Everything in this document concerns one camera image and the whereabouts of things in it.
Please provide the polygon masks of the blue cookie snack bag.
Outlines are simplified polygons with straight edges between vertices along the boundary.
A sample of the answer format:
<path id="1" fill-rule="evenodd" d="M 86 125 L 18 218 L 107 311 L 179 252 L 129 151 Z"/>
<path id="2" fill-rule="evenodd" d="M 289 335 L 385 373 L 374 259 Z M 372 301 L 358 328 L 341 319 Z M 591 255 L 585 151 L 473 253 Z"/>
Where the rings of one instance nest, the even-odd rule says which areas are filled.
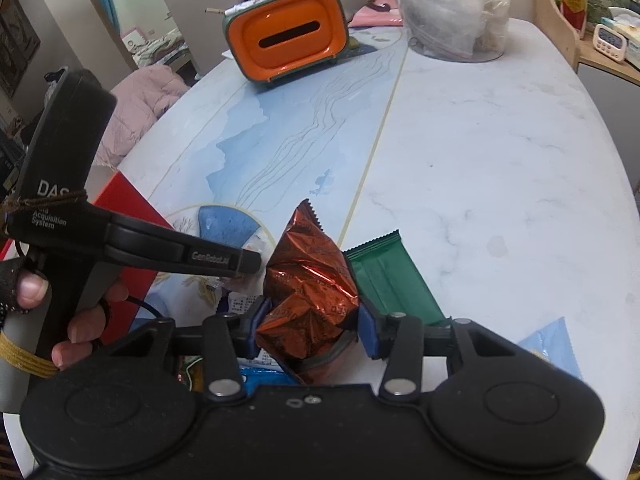
<path id="1" fill-rule="evenodd" d="M 297 380 L 282 370 L 256 366 L 240 366 L 241 376 L 247 389 L 258 386 L 296 386 Z"/>

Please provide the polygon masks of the green snack bar wrapper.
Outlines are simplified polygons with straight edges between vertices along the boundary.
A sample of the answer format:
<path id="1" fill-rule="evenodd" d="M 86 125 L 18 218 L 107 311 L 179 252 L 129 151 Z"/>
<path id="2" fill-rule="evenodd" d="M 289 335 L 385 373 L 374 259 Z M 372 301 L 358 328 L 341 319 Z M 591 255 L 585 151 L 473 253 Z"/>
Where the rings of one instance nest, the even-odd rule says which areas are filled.
<path id="1" fill-rule="evenodd" d="M 344 252 L 360 295 L 381 314 L 405 313 L 426 325 L 446 320 L 398 231 Z"/>

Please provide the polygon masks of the brown foil snack bag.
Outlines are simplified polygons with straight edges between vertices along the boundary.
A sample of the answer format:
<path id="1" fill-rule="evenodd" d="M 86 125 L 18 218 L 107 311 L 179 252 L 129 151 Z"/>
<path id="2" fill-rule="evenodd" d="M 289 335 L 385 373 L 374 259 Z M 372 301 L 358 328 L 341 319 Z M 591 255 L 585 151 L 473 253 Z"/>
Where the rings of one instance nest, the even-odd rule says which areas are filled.
<path id="1" fill-rule="evenodd" d="M 360 298 L 309 200 L 295 208 L 267 263 L 264 293 L 272 308 L 257 327 L 258 346 L 299 382 L 327 382 L 357 341 Z"/>

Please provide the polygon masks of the light blue snack packet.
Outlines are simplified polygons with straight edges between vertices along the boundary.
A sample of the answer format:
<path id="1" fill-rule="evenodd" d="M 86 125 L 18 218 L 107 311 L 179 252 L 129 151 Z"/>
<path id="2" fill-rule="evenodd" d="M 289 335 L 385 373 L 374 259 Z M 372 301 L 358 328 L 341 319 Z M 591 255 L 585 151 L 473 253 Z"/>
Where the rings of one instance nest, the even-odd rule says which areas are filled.
<path id="1" fill-rule="evenodd" d="M 582 379 L 565 318 L 557 318 L 521 340 L 518 345 L 568 374 Z"/>

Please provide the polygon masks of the white blue biscuit packet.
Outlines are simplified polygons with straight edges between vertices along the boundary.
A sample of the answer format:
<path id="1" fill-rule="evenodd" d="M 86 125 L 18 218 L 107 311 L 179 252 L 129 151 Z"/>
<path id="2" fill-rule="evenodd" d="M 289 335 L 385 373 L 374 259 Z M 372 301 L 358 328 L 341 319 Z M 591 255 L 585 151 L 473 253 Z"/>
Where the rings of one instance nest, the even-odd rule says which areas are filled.
<path id="1" fill-rule="evenodd" d="M 254 296 L 243 294 L 242 292 L 232 292 L 232 290 L 224 288 L 222 285 L 213 287 L 213 291 L 216 292 L 218 297 L 216 316 L 220 316 L 226 321 L 235 355 L 240 358 L 239 325 L 241 316 L 256 298 L 262 295 Z"/>

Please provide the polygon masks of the red and white cardboard box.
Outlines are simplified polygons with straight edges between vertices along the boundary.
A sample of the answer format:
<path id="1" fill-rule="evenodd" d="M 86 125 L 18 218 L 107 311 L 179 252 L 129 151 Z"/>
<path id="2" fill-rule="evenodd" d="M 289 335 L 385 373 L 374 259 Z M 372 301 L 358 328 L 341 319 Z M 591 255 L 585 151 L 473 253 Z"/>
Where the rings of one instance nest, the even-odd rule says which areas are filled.
<path id="1" fill-rule="evenodd" d="M 119 214 L 136 220 L 151 221 L 162 228 L 169 224 L 138 192 L 129 180 L 116 171 L 106 181 L 94 202 L 112 213 L 112 220 Z M 32 314 L 11 313 L 2 326 L 2 333 L 14 344 L 25 350 L 44 352 L 67 335 L 68 319 L 73 318 L 78 309 L 98 305 L 104 290 L 120 278 L 134 298 L 142 299 L 155 280 L 158 264 L 105 245 L 104 255 L 90 258 L 79 252 L 73 254 L 61 248 L 48 256 L 36 255 L 29 249 L 25 264 L 27 270 L 43 271 L 49 280 L 51 298 L 36 307 Z M 140 307 L 126 304 L 125 300 L 107 300 L 111 310 L 107 315 L 102 344 L 111 344 L 129 332 L 134 317 Z"/>

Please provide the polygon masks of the pink puffer jacket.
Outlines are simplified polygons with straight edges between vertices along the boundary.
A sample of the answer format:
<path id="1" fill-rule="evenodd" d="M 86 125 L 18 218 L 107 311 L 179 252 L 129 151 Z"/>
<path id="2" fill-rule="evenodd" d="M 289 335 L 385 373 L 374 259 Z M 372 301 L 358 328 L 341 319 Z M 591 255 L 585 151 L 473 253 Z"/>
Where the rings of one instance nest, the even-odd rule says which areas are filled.
<path id="1" fill-rule="evenodd" d="M 117 104 L 93 163 L 117 167 L 190 87 L 166 65 L 139 68 L 113 90 Z"/>

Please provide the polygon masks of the green orange tissue box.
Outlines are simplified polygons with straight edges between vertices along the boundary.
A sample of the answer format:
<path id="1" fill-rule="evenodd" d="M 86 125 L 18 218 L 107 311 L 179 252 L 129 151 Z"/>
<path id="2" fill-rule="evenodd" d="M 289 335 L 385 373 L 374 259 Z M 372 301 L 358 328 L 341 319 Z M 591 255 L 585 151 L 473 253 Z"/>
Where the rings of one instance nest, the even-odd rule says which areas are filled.
<path id="1" fill-rule="evenodd" d="M 222 28 L 241 73 L 253 82 L 333 62 L 349 42 L 341 0 L 248 0 L 224 11 Z"/>

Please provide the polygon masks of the clear plastic bag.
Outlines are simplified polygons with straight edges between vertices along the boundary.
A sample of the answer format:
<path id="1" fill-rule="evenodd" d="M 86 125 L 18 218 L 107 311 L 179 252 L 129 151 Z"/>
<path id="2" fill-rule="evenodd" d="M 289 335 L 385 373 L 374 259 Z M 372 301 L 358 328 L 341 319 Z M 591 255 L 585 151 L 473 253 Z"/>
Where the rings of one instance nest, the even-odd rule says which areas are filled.
<path id="1" fill-rule="evenodd" d="M 506 50 L 511 0 L 397 0 L 409 47 L 442 61 L 481 63 Z"/>

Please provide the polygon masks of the wooden side shelf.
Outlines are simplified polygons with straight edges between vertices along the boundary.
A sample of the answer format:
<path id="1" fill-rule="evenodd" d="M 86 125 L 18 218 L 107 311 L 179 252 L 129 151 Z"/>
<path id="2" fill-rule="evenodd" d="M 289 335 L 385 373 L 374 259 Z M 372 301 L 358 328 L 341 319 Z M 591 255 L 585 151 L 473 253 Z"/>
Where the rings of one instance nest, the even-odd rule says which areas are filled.
<path id="1" fill-rule="evenodd" d="M 617 63 L 597 51 L 590 35 L 580 39 L 555 0 L 533 0 L 533 23 L 555 45 L 575 72 L 581 65 L 590 66 L 638 86 L 639 71 L 627 61 Z"/>

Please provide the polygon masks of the white digital timer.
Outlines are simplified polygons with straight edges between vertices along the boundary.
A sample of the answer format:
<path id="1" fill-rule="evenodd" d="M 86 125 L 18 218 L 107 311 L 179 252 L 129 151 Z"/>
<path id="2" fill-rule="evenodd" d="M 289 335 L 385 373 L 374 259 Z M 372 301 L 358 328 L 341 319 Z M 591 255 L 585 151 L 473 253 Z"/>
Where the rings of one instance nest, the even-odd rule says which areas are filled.
<path id="1" fill-rule="evenodd" d="M 615 29 L 597 24 L 592 35 L 593 47 L 616 63 L 625 61 L 627 39 Z"/>

